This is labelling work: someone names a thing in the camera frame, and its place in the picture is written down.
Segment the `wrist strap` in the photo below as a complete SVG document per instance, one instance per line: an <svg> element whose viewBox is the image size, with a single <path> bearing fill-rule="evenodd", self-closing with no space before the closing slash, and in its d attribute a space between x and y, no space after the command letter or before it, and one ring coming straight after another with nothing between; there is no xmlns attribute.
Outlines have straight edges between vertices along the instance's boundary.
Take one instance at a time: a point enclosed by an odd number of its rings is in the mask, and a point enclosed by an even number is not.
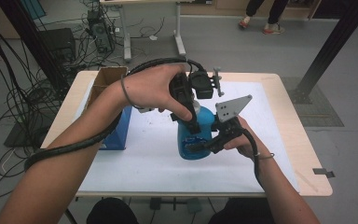
<svg viewBox="0 0 358 224"><path fill-rule="evenodd" d="M130 100L130 96L127 94L126 91L126 86L124 85L124 74L121 74L121 89L123 89L124 95L126 96L127 101L130 103L130 105L132 105L133 107L137 108L137 109L143 109L140 106L135 105L131 100Z"/></svg>
<svg viewBox="0 0 358 224"><path fill-rule="evenodd" d="M274 158L275 153L271 152L270 156L266 156L266 157L260 157L260 153L257 153L257 155L255 155L255 157L258 157L259 160L268 160L268 159L272 159Z"/></svg>

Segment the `human hand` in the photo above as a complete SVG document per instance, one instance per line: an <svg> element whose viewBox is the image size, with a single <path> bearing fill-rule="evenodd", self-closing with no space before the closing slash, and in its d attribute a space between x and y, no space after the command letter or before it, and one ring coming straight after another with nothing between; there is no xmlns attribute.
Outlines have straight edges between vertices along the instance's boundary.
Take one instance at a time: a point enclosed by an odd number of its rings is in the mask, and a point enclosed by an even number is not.
<svg viewBox="0 0 358 224"><path fill-rule="evenodd" d="M124 85L131 101L141 107L172 111L182 120L190 120L192 115L187 108L171 97L169 84L179 73L184 73L182 64L164 64L147 68L125 77Z"/></svg>
<svg viewBox="0 0 358 224"><path fill-rule="evenodd" d="M258 136L255 134L255 132L252 130L252 128L249 126L248 122L240 116L238 116L238 120L240 121L241 127L248 130L249 133L254 138L254 140L257 144L258 152L260 153L260 155L263 155L263 156L270 155L269 150L263 144L263 142L258 138ZM249 142L248 138L245 135L241 135L241 136L234 138L231 141L227 142L224 145L224 148L227 150L236 148L241 155L243 155L247 158L250 158L252 160L254 159L254 152L253 152L251 143Z"/></svg>

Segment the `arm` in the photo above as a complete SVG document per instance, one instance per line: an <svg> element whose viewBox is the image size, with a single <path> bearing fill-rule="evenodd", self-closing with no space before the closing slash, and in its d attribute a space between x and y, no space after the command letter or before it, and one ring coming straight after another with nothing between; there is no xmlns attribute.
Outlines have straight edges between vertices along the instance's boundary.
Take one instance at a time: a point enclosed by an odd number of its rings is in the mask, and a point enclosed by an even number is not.
<svg viewBox="0 0 358 224"><path fill-rule="evenodd" d="M125 78L131 100L139 106L169 109L179 118L191 113L169 93L169 83L182 65L162 65ZM107 127L128 101L119 82L106 88L90 108L48 148L87 139ZM74 198L98 151L99 144L43 160L32 166L10 195L0 214L0 223L57 223Z"/></svg>
<svg viewBox="0 0 358 224"><path fill-rule="evenodd" d="M270 156L269 150L249 127L246 120L241 117L239 120L241 126L254 137L260 158ZM226 149L234 147L237 147L242 155L253 159L253 151L245 136L233 139L225 145ZM295 191L273 158L259 160L259 179L266 192L268 204L276 223L319 223L318 218Z"/></svg>

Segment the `cardboard box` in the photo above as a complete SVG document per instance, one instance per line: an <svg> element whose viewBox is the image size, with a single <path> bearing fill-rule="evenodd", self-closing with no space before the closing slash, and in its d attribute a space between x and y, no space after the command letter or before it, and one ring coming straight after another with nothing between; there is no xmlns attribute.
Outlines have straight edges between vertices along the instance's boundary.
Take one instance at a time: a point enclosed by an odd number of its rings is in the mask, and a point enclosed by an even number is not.
<svg viewBox="0 0 358 224"><path fill-rule="evenodd" d="M121 75L126 75L127 73L127 67L101 68L92 85L85 109L95 101L106 87L116 81L120 81ZM124 150L126 148L125 145L130 124L131 110L132 106L124 108L116 129L103 140L100 150Z"/></svg>

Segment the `white table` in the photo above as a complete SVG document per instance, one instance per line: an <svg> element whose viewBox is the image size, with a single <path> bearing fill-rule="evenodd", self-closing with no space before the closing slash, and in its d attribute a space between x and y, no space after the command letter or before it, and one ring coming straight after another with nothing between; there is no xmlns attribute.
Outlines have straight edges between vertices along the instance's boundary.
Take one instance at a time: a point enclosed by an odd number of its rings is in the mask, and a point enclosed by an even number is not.
<svg viewBox="0 0 358 224"><path fill-rule="evenodd" d="M46 147L73 122L88 85L96 75L97 71L84 71L77 75L42 147ZM289 162L289 166L281 168L288 174L291 183L298 185L295 187L299 193L303 196L330 195L332 189L326 176L316 175L312 171L312 168L322 168L321 164L279 77L274 74L249 73L219 75L223 81L244 84L245 89L240 88L240 92L229 92L223 86L228 98L237 94L238 97L255 94L251 103L242 111L243 115L266 145L277 153L278 163ZM256 93L252 86L264 90L264 100L260 98L262 94ZM261 107L252 106L261 100L264 101ZM200 102L208 107L218 103ZM252 162L239 156L235 150L212 154L199 161L185 161L177 153L176 124L171 121L168 113L160 115L155 111L142 117L136 113L133 110L127 149L99 151L77 196L263 195L255 183ZM284 152L276 146L283 147Z"/></svg>
<svg viewBox="0 0 358 224"><path fill-rule="evenodd" d="M180 34L180 2L191 2L192 0L100 0L102 6L117 6L118 13L121 19L121 25L124 33L124 61L131 61L131 37L127 31L126 24L126 12L125 8L132 9L133 14L139 14L140 10L154 13L154 11L170 11L170 8L161 8L160 3L167 4L175 4L175 11L173 15L176 17L176 29L173 31L173 35L175 38L176 46L179 51L179 55L185 56L185 46L182 41L182 37Z"/></svg>

